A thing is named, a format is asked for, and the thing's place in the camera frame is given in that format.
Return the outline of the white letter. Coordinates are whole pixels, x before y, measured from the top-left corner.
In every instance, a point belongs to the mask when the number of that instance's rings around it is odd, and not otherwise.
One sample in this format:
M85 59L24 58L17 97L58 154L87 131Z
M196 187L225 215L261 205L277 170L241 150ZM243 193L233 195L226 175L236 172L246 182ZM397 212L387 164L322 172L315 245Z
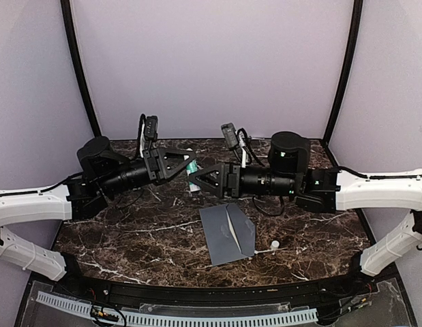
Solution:
M229 215L229 212L227 210L226 210L226 217L227 217L228 227L229 227L230 233L231 233L231 235L232 235L232 237L233 237L233 239L234 239L234 241L235 241L235 243L237 245L237 248L238 248L239 252L241 253L241 246L239 244L239 240L237 238L237 235L236 235L234 226L232 224L232 220L231 220L230 215Z

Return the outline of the blue-grey envelope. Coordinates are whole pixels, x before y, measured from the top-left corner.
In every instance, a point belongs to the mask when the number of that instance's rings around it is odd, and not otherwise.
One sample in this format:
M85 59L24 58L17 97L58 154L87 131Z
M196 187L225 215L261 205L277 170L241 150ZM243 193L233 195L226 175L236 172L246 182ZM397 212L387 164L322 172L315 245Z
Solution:
M226 210L234 226L241 253L230 233ZM255 254L256 226L234 203L199 210L207 248L213 266L250 258Z

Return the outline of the white glue stick cap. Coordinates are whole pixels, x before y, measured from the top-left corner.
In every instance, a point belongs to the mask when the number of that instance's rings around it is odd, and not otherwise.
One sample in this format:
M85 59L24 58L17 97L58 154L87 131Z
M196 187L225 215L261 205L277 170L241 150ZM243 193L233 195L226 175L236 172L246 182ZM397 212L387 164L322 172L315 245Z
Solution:
M273 240L271 242L271 245L270 245L270 249L271 250L275 251L275 250L279 249L279 247L280 247L280 242L279 241Z

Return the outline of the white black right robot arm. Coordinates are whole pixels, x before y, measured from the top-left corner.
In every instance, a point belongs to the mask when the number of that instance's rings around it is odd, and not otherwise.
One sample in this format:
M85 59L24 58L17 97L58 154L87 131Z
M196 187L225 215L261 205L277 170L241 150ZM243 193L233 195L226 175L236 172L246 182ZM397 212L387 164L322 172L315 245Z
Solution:
M353 256L340 289L354 296L367 277L378 275L412 249L422 250L422 168L383 174L344 166L311 169L311 142L291 131L272 135L266 167L218 163L190 174L191 183L218 198L242 195L288 198L311 213L361 208L404 208L402 222L384 238Z

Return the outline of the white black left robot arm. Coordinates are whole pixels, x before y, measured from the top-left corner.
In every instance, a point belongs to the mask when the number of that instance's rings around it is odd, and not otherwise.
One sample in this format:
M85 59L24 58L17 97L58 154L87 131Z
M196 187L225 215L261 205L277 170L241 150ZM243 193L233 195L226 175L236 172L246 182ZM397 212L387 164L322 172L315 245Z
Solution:
M8 229L15 223L90 219L117 195L147 185L171 181L195 160L194 151L153 148L130 159L115 152L106 136L88 141L77 152L82 168L65 180L45 188L0 190L0 260L23 270L61 281L74 297L89 291L76 258L45 249Z

